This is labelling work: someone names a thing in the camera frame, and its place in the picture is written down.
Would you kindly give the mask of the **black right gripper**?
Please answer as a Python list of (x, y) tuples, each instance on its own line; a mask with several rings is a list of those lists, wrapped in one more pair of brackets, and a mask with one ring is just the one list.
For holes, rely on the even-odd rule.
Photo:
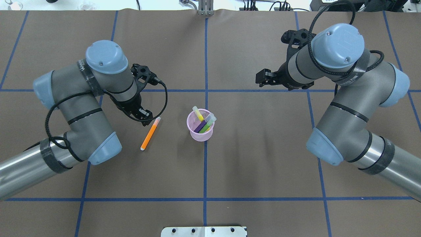
[(290, 75), (287, 70), (287, 66), (282, 65), (280, 69), (276, 72), (272, 72), (270, 69), (262, 69), (256, 74), (256, 84), (259, 87), (263, 87), (265, 85), (283, 85), (289, 91), (291, 90), (307, 90), (310, 87), (314, 86), (314, 82), (309, 83), (300, 83), (296, 82)]

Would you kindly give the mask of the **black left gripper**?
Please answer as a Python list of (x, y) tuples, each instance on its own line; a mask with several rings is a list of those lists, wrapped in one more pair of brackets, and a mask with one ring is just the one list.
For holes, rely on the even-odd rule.
[(132, 115), (135, 119), (141, 120), (141, 122), (151, 122), (153, 120), (153, 114), (150, 110), (146, 110), (141, 106), (142, 98), (140, 95), (136, 95), (127, 101), (117, 101), (116, 106), (124, 114)]

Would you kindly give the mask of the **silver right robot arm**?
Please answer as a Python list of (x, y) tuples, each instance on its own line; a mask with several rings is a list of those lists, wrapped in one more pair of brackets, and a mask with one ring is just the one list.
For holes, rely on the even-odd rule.
[(286, 62), (276, 72), (258, 72), (259, 87), (306, 90), (322, 77), (340, 86), (313, 129), (307, 150), (334, 166), (351, 163), (420, 201), (420, 158), (366, 129), (378, 107), (390, 107), (406, 95), (409, 77), (393, 64), (379, 62), (350, 24), (335, 24), (319, 34), (289, 30), (282, 42), (288, 44)]

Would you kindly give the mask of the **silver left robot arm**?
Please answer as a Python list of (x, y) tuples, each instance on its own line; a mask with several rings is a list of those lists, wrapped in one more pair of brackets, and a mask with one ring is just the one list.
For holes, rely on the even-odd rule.
[(92, 43), (85, 56), (33, 82), (36, 96), (49, 110), (47, 138), (1, 163), (1, 200), (85, 160), (98, 165), (121, 152), (97, 96), (107, 94), (119, 110), (143, 126), (154, 119), (141, 106), (140, 92), (147, 84), (162, 81), (147, 66), (129, 66), (122, 48), (110, 40)]

